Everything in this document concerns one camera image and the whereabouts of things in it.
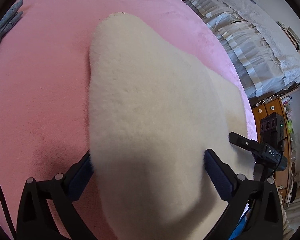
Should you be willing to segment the white fluffy knit cardigan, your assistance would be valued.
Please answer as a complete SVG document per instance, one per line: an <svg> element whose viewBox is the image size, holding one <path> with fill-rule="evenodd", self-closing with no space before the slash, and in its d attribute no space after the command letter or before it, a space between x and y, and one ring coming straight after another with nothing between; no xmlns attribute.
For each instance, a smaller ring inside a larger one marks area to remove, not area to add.
<svg viewBox="0 0 300 240"><path fill-rule="evenodd" d="M103 20L90 46L90 154L118 239L203 239L226 208L204 170L212 149L253 178L239 89L138 17Z"/></svg>

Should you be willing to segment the wooden drawer cabinet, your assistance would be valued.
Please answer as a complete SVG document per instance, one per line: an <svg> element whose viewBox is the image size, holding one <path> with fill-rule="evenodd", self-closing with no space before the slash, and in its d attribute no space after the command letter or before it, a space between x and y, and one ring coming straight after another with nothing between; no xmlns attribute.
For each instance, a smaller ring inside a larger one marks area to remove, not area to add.
<svg viewBox="0 0 300 240"><path fill-rule="evenodd" d="M282 196L282 205L288 208L290 190L293 185L292 148L287 126L285 106L278 96L262 105L253 108L259 142L266 142L286 158L286 169L274 173L276 185Z"/></svg>

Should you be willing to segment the grey lace covered furniture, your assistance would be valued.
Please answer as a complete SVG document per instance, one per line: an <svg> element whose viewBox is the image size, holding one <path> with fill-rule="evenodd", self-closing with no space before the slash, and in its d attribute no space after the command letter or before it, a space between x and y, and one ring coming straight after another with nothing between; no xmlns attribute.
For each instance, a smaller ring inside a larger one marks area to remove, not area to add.
<svg viewBox="0 0 300 240"><path fill-rule="evenodd" d="M300 53L251 0L186 0L230 57L250 100L300 85Z"/></svg>

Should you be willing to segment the pink bed cover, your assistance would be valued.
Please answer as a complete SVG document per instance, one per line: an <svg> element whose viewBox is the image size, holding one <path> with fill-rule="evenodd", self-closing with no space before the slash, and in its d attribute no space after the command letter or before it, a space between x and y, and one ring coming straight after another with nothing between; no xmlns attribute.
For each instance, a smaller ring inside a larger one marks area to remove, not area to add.
<svg viewBox="0 0 300 240"><path fill-rule="evenodd" d="M195 56L242 96L247 136L256 138L249 101L227 53L181 0L23 0L23 18L0 46L0 183L12 216L25 181L65 172L90 150L90 46L96 27L122 12ZM76 208L99 239L110 227L96 174Z"/></svg>

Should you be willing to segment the folded blue denim jeans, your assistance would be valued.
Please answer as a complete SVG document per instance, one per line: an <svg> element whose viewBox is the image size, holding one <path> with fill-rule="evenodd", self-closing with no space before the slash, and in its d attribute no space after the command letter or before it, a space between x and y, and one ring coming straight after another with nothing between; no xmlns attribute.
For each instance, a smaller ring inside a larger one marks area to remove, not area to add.
<svg viewBox="0 0 300 240"><path fill-rule="evenodd" d="M0 21L0 44L3 37L20 21L23 11L19 11L23 5L23 0L11 6Z"/></svg>

